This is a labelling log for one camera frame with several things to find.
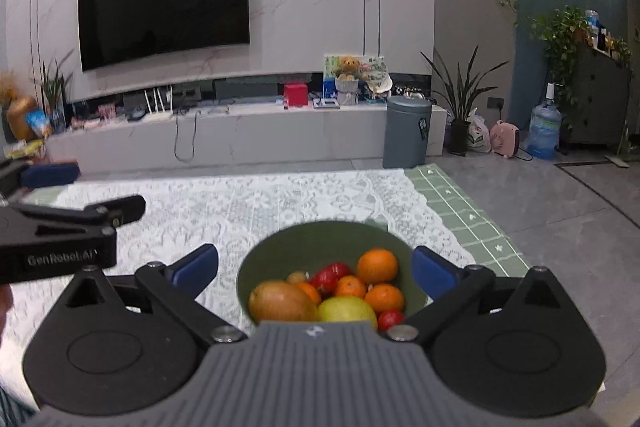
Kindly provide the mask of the large orange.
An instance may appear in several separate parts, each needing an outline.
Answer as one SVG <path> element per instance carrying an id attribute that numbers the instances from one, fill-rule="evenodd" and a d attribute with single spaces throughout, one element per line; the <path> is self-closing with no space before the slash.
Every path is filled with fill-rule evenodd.
<path id="1" fill-rule="evenodd" d="M 367 285 L 390 283 L 398 274 L 398 260 L 387 249 L 371 249 L 364 253 L 356 265 L 356 277 Z"/>

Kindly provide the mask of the green checked table mat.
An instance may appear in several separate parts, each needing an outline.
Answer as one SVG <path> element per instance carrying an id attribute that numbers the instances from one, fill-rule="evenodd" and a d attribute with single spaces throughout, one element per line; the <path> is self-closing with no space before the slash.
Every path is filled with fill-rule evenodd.
<path id="1" fill-rule="evenodd" d="M 435 164 L 404 171 L 447 230 L 422 244 L 454 265 L 485 265 L 500 277 L 522 277 L 529 269 L 509 235 Z"/>

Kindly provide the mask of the stack of books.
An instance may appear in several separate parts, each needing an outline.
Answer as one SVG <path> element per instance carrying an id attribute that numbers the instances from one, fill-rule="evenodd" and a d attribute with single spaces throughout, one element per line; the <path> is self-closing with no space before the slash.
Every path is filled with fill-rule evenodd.
<path id="1" fill-rule="evenodd" d="M 46 146 L 44 145 L 44 141 L 41 139 L 29 142 L 21 140 L 13 144 L 6 144 L 2 148 L 2 153 L 6 159 L 35 160 L 46 156 Z"/>

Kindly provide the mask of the dark grey cabinet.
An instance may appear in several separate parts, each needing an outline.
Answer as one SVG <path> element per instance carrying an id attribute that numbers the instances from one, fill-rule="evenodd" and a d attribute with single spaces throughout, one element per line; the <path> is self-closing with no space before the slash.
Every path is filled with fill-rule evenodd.
<path id="1" fill-rule="evenodd" d="M 574 79 L 577 106 L 570 144 L 616 148 L 627 116 L 631 70 L 585 44 L 578 50 Z"/>

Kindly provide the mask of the green potted plant left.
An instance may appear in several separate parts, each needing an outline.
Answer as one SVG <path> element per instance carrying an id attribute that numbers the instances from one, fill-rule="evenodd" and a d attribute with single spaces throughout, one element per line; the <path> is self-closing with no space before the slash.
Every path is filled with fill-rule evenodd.
<path id="1" fill-rule="evenodd" d="M 39 63 L 37 83 L 40 89 L 43 112 L 49 119 L 53 134 L 62 133 L 66 128 L 66 88 L 73 78 L 73 74 L 65 74 L 62 66 L 72 55 L 69 50 L 61 61 Z"/>

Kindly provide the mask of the green colander bowl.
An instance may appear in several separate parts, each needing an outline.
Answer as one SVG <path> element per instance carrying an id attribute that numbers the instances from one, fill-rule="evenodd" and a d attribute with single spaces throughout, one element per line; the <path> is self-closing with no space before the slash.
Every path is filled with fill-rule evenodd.
<path id="1" fill-rule="evenodd" d="M 356 277 L 358 259 L 371 249 L 387 249 L 398 260 L 398 274 L 390 283 L 405 296 L 404 317 L 418 311 L 427 304 L 427 295 L 421 291 L 410 274 L 411 248 L 397 236 L 372 225 L 356 222 L 319 221 L 294 225 L 267 237 L 255 246 L 242 262 L 236 290 L 240 303 L 250 321 L 248 313 L 250 292 L 265 281 L 285 281 L 295 271 L 308 273 L 306 283 L 292 284 L 309 296 L 317 306 L 324 300 L 317 289 L 309 283 L 311 277 L 333 262 L 343 262 L 352 269 Z"/>

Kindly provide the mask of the grey blue trash bin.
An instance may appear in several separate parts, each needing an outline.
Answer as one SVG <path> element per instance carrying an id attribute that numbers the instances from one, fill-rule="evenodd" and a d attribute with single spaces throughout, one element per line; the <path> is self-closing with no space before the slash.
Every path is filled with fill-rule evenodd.
<path id="1" fill-rule="evenodd" d="M 424 163 L 432 103 L 394 95 L 387 100 L 383 152 L 385 169 L 412 169 Z"/>

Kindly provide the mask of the white lace tablecloth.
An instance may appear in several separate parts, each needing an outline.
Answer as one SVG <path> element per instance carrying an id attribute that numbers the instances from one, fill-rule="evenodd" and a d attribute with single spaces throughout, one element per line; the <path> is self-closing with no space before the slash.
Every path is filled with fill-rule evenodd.
<path id="1" fill-rule="evenodd" d="M 241 261 L 262 239 L 297 223 L 373 222 L 459 267 L 474 261 L 401 169 L 77 182 L 42 188 L 23 199 L 80 209 L 132 194 L 144 197 L 145 214 L 118 231 L 117 265 L 111 272 L 129 274 L 154 260 L 171 263 L 212 243 L 220 268 L 198 302 L 238 326 L 248 323 L 235 295 Z"/>

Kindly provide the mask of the red yellow mango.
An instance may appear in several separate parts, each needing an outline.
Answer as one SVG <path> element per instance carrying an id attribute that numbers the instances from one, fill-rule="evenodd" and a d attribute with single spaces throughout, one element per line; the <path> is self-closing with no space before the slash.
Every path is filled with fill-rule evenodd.
<path id="1" fill-rule="evenodd" d="M 317 306 L 305 291 L 285 281 L 260 283 L 250 292 L 247 306 L 256 324 L 263 321 L 318 321 Z"/>

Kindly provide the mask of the white plastic bag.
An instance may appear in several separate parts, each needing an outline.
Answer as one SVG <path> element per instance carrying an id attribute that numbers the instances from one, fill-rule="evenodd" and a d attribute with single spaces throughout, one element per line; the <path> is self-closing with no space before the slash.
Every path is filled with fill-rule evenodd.
<path id="1" fill-rule="evenodd" d="M 490 134 L 485 119 L 474 107 L 469 113 L 468 149 L 477 153 L 491 152 Z"/>

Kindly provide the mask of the yellow lemon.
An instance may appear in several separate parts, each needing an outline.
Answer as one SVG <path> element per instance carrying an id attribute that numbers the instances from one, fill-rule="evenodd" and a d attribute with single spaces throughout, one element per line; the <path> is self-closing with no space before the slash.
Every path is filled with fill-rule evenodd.
<path id="1" fill-rule="evenodd" d="M 337 296 L 326 299 L 318 306 L 321 322 L 367 322 L 375 331 L 378 317 L 363 299 L 354 296 Z"/>

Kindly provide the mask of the red cherry tomato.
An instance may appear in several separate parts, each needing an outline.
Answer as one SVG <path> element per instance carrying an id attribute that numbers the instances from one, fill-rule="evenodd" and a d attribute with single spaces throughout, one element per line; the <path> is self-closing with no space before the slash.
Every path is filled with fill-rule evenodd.
<path id="1" fill-rule="evenodd" d="M 378 331 L 387 332 L 392 327 L 405 320 L 404 314 L 399 310 L 386 310 L 378 314 Z"/>
<path id="2" fill-rule="evenodd" d="M 346 263 L 333 262 L 314 274 L 309 280 L 322 298 L 330 297 L 336 291 L 338 282 L 347 275 L 352 275 L 352 269 Z"/>

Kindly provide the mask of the white wifi router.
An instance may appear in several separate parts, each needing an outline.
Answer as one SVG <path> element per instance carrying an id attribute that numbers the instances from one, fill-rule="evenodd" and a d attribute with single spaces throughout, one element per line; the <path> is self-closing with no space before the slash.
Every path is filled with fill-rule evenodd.
<path id="1" fill-rule="evenodd" d="M 171 120 L 174 116 L 174 89 L 171 86 L 144 90 L 143 95 L 146 104 L 144 122 Z"/>

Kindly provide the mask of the brown kiwi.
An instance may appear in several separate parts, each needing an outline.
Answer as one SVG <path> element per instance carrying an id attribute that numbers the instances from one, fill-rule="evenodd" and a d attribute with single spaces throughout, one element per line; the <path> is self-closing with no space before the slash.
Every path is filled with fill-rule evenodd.
<path id="1" fill-rule="evenodd" d="M 286 278 L 286 281 L 290 284 L 306 283 L 308 281 L 308 273 L 304 271 L 292 272 Z"/>

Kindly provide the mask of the black wall television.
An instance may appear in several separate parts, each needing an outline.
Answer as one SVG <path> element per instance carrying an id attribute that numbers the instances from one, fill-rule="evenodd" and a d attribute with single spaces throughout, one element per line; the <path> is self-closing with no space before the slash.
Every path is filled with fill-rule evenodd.
<path id="1" fill-rule="evenodd" d="M 153 55 L 250 42 L 250 0 L 77 0 L 85 72 Z"/>

